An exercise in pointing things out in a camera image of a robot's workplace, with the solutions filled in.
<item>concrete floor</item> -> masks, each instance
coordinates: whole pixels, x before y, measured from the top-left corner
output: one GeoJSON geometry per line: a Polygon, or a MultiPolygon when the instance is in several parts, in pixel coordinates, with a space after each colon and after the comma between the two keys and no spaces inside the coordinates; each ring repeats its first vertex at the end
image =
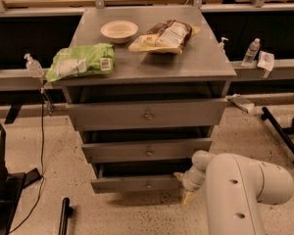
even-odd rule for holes
{"type": "MultiPolygon", "coordinates": [[[[229,106],[213,133],[211,153],[234,153],[287,168],[294,178],[294,156],[269,121],[262,121],[267,106],[282,126],[294,116],[294,99],[271,95],[250,99],[251,114],[229,106]]],[[[6,164],[10,172],[27,172],[40,166],[41,118],[39,107],[22,110],[15,123],[5,125],[6,164]]],[[[39,204],[15,235],[52,235],[59,232],[62,200],[71,199],[73,216],[68,235],[208,235],[205,185],[191,205],[180,204],[179,191],[96,195],[90,185],[91,166],[80,149],[81,141],[61,108],[44,118],[44,176],[39,204]]],[[[23,190],[14,218],[16,227],[34,205],[40,182],[23,190]]],[[[294,235],[294,196],[286,204],[259,204],[268,235],[294,235]]]]}

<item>white robotic arm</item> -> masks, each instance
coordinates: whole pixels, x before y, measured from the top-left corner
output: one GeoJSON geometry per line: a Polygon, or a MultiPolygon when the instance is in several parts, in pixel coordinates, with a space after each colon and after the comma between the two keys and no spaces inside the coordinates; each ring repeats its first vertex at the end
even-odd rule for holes
{"type": "Polygon", "coordinates": [[[182,177],[186,191],[205,179],[210,235],[266,235],[258,203],[278,205],[290,200],[294,181],[283,167],[234,154],[198,151],[193,167],[182,177]]]}

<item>white bowl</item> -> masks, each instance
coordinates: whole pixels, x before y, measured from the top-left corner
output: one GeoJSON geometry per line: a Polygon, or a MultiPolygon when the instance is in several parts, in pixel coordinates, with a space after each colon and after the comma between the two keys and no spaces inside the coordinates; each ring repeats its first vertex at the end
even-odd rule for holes
{"type": "Polygon", "coordinates": [[[113,43],[125,43],[138,30],[135,23],[128,21],[113,21],[101,27],[101,33],[113,43]]]}

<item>gray cabinet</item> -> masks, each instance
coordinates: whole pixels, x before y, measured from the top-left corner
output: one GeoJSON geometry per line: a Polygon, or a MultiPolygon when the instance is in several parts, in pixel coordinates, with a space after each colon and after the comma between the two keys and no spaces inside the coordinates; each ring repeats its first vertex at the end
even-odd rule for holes
{"type": "Polygon", "coordinates": [[[201,27],[182,55],[137,55],[117,45],[111,75],[57,82],[94,169],[96,193],[176,189],[173,173],[189,169],[195,151],[210,149],[235,72],[198,9],[89,9],[72,46],[107,41],[98,22],[128,20],[143,33],[168,17],[201,27]]]}

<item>snack bag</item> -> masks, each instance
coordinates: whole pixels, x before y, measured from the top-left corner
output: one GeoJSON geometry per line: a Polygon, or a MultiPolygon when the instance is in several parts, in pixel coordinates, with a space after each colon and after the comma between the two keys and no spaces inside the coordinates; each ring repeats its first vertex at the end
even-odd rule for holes
{"type": "Polygon", "coordinates": [[[128,47],[131,52],[181,54],[189,38],[200,30],[176,20],[157,23],[128,47]]]}
{"type": "Polygon", "coordinates": [[[48,82],[91,74],[110,74],[114,70],[115,52],[111,44],[75,46],[61,49],[46,73],[48,82]]]}

